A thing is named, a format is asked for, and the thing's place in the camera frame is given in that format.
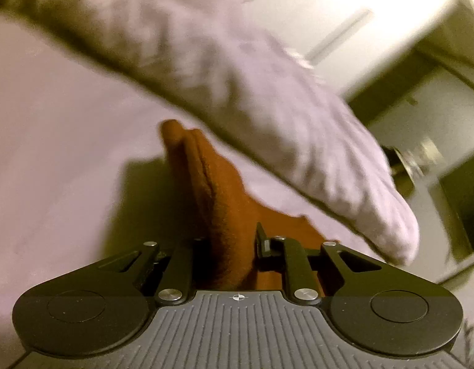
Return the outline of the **small side table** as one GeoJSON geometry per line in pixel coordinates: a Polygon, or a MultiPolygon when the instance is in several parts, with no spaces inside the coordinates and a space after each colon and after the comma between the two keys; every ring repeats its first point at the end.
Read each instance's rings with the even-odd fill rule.
{"type": "Polygon", "coordinates": [[[396,148],[383,148],[383,151],[389,162],[396,190],[404,198],[409,198],[415,191],[415,182],[402,159],[401,152],[396,148]]]}

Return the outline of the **rust brown knit cardigan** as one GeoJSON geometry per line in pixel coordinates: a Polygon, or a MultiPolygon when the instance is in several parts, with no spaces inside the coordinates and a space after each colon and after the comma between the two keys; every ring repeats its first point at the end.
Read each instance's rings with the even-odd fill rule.
{"type": "Polygon", "coordinates": [[[267,236],[296,239],[318,249],[323,235],[306,216],[289,216],[258,202],[244,188],[239,172],[216,152],[206,136],[178,121],[162,122],[160,135],[171,172],[192,226],[193,271],[198,286],[222,291],[279,290],[278,272],[255,269],[256,228],[267,236]]]}

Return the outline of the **white wardrobe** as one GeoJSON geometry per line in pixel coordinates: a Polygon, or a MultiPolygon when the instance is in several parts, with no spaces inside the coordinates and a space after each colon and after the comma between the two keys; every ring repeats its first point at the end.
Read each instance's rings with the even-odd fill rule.
{"type": "Polygon", "coordinates": [[[456,0],[243,0],[250,16],[349,98],[433,30],[456,0]]]}

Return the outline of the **purple bed sheet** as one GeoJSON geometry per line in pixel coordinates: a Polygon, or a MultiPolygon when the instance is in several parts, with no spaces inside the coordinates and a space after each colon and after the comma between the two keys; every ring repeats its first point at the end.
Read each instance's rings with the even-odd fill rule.
{"type": "Polygon", "coordinates": [[[0,368],[27,289],[189,228],[159,125],[203,123],[0,12],[0,368]]]}

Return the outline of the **dark door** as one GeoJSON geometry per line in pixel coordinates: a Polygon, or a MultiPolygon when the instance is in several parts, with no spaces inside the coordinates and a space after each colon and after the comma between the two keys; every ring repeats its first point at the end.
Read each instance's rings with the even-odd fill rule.
{"type": "Polygon", "coordinates": [[[430,61],[404,60],[356,94],[349,106],[356,117],[369,125],[395,106],[437,69],[430,61]]]}

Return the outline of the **purple crumpled duvet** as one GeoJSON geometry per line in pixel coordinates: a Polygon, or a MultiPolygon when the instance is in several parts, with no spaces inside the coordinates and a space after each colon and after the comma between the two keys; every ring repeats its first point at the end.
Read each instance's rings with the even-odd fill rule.
{"type": "Polygon", "coordinates": [[[199,116],[391,262],[416,257],[419,226],[377,140],[240,0],[3,2],[199,116]]]}

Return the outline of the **black wall television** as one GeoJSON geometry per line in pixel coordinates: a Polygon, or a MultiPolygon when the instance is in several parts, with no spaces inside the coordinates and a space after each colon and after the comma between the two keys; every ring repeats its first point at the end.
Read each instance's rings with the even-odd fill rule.
{"type": "Polygon", "coordinates": [[[474,153],[439,180],[474,250],[474,153]]]}

